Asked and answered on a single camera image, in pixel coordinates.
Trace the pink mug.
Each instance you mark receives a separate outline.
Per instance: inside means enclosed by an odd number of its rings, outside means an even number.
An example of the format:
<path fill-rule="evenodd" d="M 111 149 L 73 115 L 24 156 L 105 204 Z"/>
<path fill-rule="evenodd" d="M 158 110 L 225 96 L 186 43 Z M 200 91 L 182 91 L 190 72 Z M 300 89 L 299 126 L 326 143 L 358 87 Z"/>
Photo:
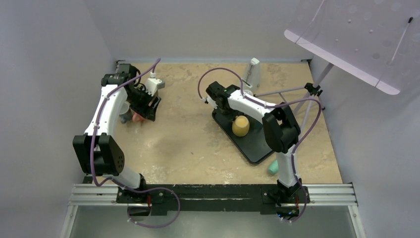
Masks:
<path fill-rule="evenodd" d="M 133 113 L 133 116 L 132 116 L 132 121 L 133 122 L 143 122 L 145 120 L 146 119 L 143 116 L 141 116 L 140 114 L 138 114 L 136 112 Z"/>

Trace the blue grey mug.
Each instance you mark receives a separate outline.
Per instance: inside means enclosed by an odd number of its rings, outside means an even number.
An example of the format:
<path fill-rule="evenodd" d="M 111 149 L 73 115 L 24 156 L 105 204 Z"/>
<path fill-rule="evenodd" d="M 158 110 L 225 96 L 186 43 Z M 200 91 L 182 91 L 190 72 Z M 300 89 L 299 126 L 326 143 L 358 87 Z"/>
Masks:
<path fill-rule="evenodd" d="M 130 109 L 130 104 L 128 102 L 124 102 L 120 108 L 119 117 L 120 122 L 125 124 L 132 120 L 132 111 Z"/>

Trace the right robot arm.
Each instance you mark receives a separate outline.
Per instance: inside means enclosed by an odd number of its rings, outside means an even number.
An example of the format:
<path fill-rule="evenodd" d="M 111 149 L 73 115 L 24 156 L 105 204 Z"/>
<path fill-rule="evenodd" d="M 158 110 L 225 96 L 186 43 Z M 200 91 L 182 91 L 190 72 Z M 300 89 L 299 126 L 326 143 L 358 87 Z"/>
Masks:
<path fill-rule="evenodd" d="M 250 163 L 258 164 L 276 154 L 279 198 L 285 202 L 295 198 L 301 177 L 292 154 L 301 129 L 290 107 L 262 101 L 235 85 L 225 88 L 217 81 L 207 87 L 206 93 L 205 102 L 214 107 L 213 119 Z M 234 121 L 240 116 L 249 121 L 245 136 L 233 132 Z"/>

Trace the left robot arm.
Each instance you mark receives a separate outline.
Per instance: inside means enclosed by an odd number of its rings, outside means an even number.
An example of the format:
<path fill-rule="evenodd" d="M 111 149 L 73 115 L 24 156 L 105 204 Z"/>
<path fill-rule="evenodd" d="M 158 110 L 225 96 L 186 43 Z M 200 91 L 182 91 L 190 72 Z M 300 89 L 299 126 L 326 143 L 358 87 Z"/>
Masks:
<path fill-rule="evenodd" d="M 114 139 L 115 124 L 122 108 L 128 104 L 133 121 L 156 120 L 161 102 L 159 89 L 164 82 L 156 77 L 155 62 L 148 70 L 122 63 L 114 74 L 105 74 L 101 79 L 101 94 L 97 109 L 87 129 L 73 138 L 72 145 L 84 173 L 93 178 L 96 186 L 111 180 L 123 189 L 136 203 L 146 200 L 148 190 L 144 177 L 125 165 L 125 156 Z"/>

